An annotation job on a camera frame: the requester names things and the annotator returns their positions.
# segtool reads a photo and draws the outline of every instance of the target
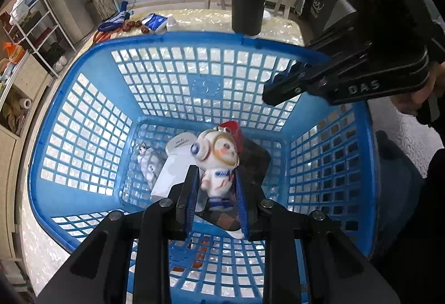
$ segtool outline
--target toilet paper roll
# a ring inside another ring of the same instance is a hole
[[[19,100],[20,107],[24,109],[29,109],[31,107],[31,100],[29,98],[22,98]]]

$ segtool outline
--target plaid fabric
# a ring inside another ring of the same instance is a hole
[[[239,164],[244,166],[246,177],[254,185],[262,185],[271,162],[271,155],[255,142],[249,139],[244,141],[244,150],[239,156]],[[230,199],[233,209],[230,211],[210,211],[207,203],[205,209],[197,212],[197,216],[227,231],[237,231],[241,228],[234,185],[230,190]]]

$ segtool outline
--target astronaut figurine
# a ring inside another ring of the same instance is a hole
[[[209,196],[209,209],[227,211],[233,205],[229,198],[232,186],[232,170],[239,158],[235,141],[228,128],[218,127],[202,132],[190,147],[197,166],[204,171],[201,188]]]

